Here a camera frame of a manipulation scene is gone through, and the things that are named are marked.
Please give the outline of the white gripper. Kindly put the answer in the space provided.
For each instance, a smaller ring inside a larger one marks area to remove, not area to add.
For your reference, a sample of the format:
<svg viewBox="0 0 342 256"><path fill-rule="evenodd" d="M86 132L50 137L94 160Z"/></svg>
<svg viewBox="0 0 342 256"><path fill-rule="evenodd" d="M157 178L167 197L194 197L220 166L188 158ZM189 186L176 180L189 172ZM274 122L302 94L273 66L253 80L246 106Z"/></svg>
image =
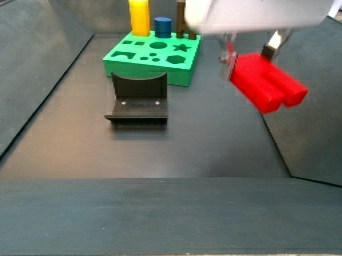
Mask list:
<svg viewBox="0 0 342 256"><path fill-rule="evenodd" d="M286 28L306 27L322 22L334 0L186 0L185 18L202 35L224 34L221 39L222 75L230 79L236 62L236 33L277 30L261 55L272 61L292 36Z"/></svg>

